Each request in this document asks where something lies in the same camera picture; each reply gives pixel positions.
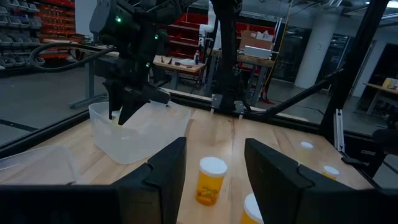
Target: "white column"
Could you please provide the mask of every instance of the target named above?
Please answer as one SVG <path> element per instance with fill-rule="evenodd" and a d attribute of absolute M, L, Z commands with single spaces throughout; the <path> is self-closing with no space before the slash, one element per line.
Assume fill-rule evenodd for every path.
<path fill-rule="evenodd" d="M 316 16 L 311 36 L 294 82 L 295 86 L 309 88 L 315 84 L 339 16 L 337 13 L 327 13 L 326 11 L 321 11 Z"/>
<path fill-rule="evenodd" d="M 353 91 L 353 96 L 361 97 L 363 91 L 365 90 L 365 85 L 363 83 L 367 83 L 369 79 L 371 78 L 374 69 L 376 68 L 377 63 L 379 62 L 379 59 L 384 51 L 384 47 L 386 46 L 386 43 L 383 41 L 378 40 L 372 49 L 372 52 L 370 53 L 370 56 L 368 58 L 368 61 L 366 61 L 363 71 L 361 74 L 359 74 L 358 82 L 356 83 L 356 86 Z"/>

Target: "red shelving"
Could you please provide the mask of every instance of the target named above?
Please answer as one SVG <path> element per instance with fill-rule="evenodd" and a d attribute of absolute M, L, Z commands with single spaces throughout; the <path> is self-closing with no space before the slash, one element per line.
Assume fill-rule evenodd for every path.
<path fill-rule="evenodd" d="M 38 5 L 40 12 L 35 13 L 35 16 L 40 17 L 42 21 L 39 37 L 41 43 L 44 43 L 45 39 L 70 40 L 79 44 L 83 42 L 81 37 L 76 35 L 75 11 L 72 9 L 75 4 L 73 2 L 69 0 L 40 0 L 39 2 L 41 2 Z M 60 52 L 61 50 L 68 50 L 68 48 L 47 49 L 50 53 L 40 54 L 40 56 L 44 59 L 68 58 L 69 54 Z"/>
<path fill-rule="evenodd" d="M 170 41 L 172 43 L 171 54 L 174 57 L 193 58 L 196 50 L 198 49 L 200 24 L 207 24 L 207 22 L 207 15 L 184 13 L 172 25 L 162 26 L 163 29 L 167 30 Z M 268 31 L 268 34 L 275 36 L 274 28 L 237 22 L 236 36 L 238 37 L 238 39 L 240 39 L 241 33 L 244 30 L 252 30 L 258 32 Z"/>

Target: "clear plastic bin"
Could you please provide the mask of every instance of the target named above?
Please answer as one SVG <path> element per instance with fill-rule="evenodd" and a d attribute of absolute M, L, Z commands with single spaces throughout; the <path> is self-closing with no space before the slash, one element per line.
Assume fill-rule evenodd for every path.
<path fill-rule="evenodd" d="M 0 159 L 0 184 L 69 184 L 80 174 L 68 148 L 47 146 Z"/>
<path fill-rule="evenodd" d="M 123 126 L 108 119 L 108 102 L 90 105 L 94 143 L 120 164 L 131 164 L 151 156 L 184 136 L 190 109 L 169 102 L 169 106 L 145 104 Z"/>

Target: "white bottle cap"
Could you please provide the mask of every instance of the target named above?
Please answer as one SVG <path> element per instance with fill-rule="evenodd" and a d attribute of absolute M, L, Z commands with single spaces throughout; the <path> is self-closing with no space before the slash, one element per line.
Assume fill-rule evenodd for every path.
<path fill-rule="evenodd" d="M 332 175 L 333 177 L 336 177 L 337 175 L 340 174 L 338 170 L 336 170 L 334 167 L 331 166 L 324 166 L 323 169 L 327 174 Z"/>
<path fill-rule="evenodd" d="M 200 171 L 209 177 L 223 177 L 228 170 L 226 163 L 216 157 L 204 157 L 200 160 Z"/>
<path fill-rule="evenodd" d="M 244 211 L 254 221 L 262 224 L 264 223 L 262 221 L 261 212 L 257 204 L 256 197 L 254 196 L 253 193 L 249 194 L 244 199 Z"/>
<path fill-rule="evenodd" d="M 309 142 L 301 142 L 301 146 L 306 149 L 313 149 L 313 145 Z"/>

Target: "black pole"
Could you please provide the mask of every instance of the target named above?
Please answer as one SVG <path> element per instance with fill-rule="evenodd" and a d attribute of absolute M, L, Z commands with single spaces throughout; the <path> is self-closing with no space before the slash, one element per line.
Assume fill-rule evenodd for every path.
<path fill-rule="evenodd" d="M 288 99 L 287 101 L 268 109 L 264 114 L 262 115 L 262 118 L 264 120 L 270 119 L 273 116 L 277 115 L 278 113 L 282 112 L 283 110 L 286 110 L 287 108 L 293 106 L 294 104 L 306 99 L 307 97 L 311 96 L 314 93 L 319 92 L 322 88 L 324 88 L 326 85 L 330 85 L 330 83 L 337 79 L 339 75 L 341 75 L 342 70 L 335 71 L 328 76 L 326 76 L 323 80 L 318 82 L 317 84 L 311 86 L 310 88 L 304 90 L 303 92 L 295 95 L 294 97 Z"/>
<path fill-rule="evenodd" d="M 356 33 L 351 52 L 347 55 L 346 64 L 343 67 L 344 71 L 339 75 L 335 83 L 333 95 L 330 98 L 319 130 L 320 134 L 331 143 L 334 141 L 333 115 L 336 109 L 343 109 L 344 107 L 349 91 L 353 86 L 366 52 L 371 45 L 388 2 L 389 0 L 370 1 L 369 7 Z"/>

